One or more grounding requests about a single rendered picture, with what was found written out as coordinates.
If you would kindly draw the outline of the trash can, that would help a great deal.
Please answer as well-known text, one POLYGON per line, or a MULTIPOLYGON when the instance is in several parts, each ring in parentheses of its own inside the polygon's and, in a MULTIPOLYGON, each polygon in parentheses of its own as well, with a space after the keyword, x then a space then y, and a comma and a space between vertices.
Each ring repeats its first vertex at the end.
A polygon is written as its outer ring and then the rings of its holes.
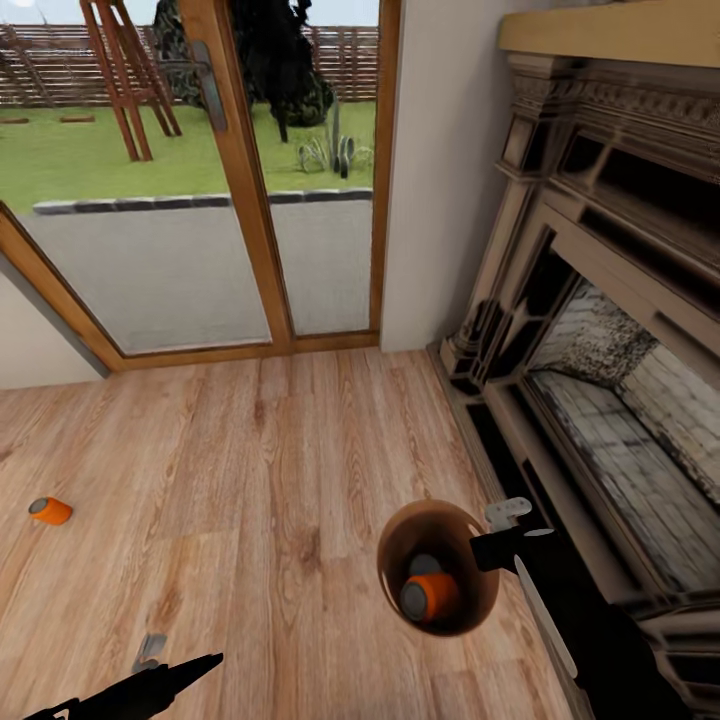
POLYGON ((420 500, 399 509, 381 533, 377 547, 377 575, 393 611, 415 631, 435 639, 456 639, 477 630, 492 613, 500 585, 500 571, 481 572, 470 545, 482 525, 464 509, 437 499, 420 500), (472 530, 473 529, 473 530, 472 530), (448 570, 460 584, 462 602, 456 614, 416 624, 400 608, 400 588, 411 578, 416 555, 432 555, 441 572, 448 570))

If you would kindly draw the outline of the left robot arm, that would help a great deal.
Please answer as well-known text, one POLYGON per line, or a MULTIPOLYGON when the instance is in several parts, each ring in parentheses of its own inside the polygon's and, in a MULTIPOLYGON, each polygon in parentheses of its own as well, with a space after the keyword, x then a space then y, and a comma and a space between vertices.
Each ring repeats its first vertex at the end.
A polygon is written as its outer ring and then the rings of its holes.
POLYGON ((141 655, 161 654, 167 640, 160 633, 146 634, 134 660, 133 675, 84 701, 79 698, 43 709, 23 720, 48 720, 69 710, 68 720, 149 720, 173 703, 175 695, 223 661, 223 653, 201 658, 170 670, 156 659, 140 662, 141 655))

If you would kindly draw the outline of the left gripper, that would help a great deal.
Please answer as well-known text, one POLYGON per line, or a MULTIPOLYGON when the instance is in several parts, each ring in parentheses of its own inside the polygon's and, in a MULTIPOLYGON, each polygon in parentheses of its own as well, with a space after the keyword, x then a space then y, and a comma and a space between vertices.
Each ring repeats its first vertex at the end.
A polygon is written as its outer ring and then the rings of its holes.
POLYGON ((104 693, 104 720, 149 720, 223 659, 223 653, 217 653, 172 670, 163 663, 111 685, 104 693))

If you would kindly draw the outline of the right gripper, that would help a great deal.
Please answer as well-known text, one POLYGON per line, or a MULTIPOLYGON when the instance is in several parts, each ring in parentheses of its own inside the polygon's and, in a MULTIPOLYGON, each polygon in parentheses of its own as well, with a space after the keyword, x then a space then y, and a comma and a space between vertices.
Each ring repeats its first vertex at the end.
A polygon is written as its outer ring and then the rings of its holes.
POLYGON ((518 525, 511 529, 496 533, 487 533, 482 536, 476 534, 474 538, 470 538, 470 545, 476 564, 481 572, 489 572, 495 569, 506 569, 515 575, 519 575, 518 570, 510 570, 504 558, 504 546, 506 540, 514 534, 514 532, 522 532, 522 530, 530 530, 526 525, 518 525))

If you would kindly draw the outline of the can of soda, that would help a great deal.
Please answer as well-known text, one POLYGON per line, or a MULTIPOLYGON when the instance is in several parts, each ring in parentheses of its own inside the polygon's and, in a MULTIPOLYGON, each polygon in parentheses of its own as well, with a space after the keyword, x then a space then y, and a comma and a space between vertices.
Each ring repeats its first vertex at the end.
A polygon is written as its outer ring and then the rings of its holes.
POLYGON ((71 517, 73 509, 70 505, 62 503, 52 497, 35 499, 28 509, 31 517, 50 525, 61 525, 71 517))
POLYGON ((444 616, 456 614, 462 602, 462 590, 454 574, 448 570, 429 575, 414 575, 400 588, 400 608, 416 624, 430 624, 444 616))
POLYGON ((429 575, 435 573, 441 573, 441 566, 439 562, 432 556, 423 553, 422 555, 416 555, 410 563, 409 573, 413 577, 414 575, 429 575))

